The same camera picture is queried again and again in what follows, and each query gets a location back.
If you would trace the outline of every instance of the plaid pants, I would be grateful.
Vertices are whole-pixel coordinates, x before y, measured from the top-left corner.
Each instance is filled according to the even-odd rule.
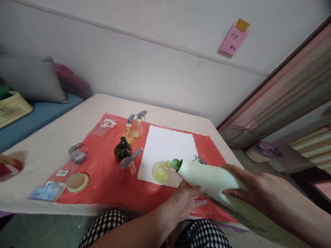
[[[98,216],[80,241],[79,248],[88,248],[102,235],[124,224],[128,218],[117,209]],[[231,248],[219,226],[207,219],[192,221],[179,235],[174,248]]]

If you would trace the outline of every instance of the red mat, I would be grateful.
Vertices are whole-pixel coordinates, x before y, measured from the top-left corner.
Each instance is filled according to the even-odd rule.
[[[82,150],[87,152],[87,159],[79,166],[68,161],[61,168],[63,170],[69,170],[67,176],[55,176],[54,174],[49,179],[51,181],[65,183],[72,173],[81,172],[89,175],[90,183],[86,189],[78,194],[72,194],[65,190],[57,202],[66,204],[104,203],[138,211],[154,210],[173,194],[175,188],[137,179],[142,153],[135,159],[137,171],[133,177],[123,173],[125,170],[120,170],[114,158],[114,148],[120,141],[127,120],[106,113],[95,128],[102,125],[103,120],[106,118],[115,120],[117,125],[103,139],[91,134],[93,131],[86,136],[83,141],[83,147],[80,147],[80,149],[82,148]],[[133,141],[133,153],[139,148],[145,147],[148,130],[151,124],[144,121],[142,123],[144,133],[141,138]],[[221,165],[225,163],[224,158],[209,136],[182,130],[176,131],[193,135],[198,155],[204,159],[207,164],[221,167]],[[193,211],[192,215],[201,218],[237,223],[235,219],[216,207],[212,202],[197,208]]]

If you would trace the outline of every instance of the yellow sticky note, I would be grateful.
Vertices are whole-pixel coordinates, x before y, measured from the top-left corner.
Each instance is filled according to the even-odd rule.
[[[236,28],[241,32],[246,32],[250,24],[248,22],[245,22],[243,19],[239,18],[236,24]]]

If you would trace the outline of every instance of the white tablecloth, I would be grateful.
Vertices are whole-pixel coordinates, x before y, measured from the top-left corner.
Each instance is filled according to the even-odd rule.
[[[65,115],[10,148],[5,155],[24,162],[16,176],[0,183],[0,211],[30,214],[98,215],[104,204],[60,204],[29,200],[27,197],[68,159],[68,148],[81,142],[105,112],[129,117],[147,110],[146,121],[210,136],[225,161],[242,168],[210,120],[165,108],[96,94]]]

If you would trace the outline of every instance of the blue cushion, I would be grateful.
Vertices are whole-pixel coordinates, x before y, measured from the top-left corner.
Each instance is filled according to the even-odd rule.
[[[0,153],[81,104],[83,99],[68,94],[68,101],[69,103],[30,103],[34,109],[30,114],[0,130]]]

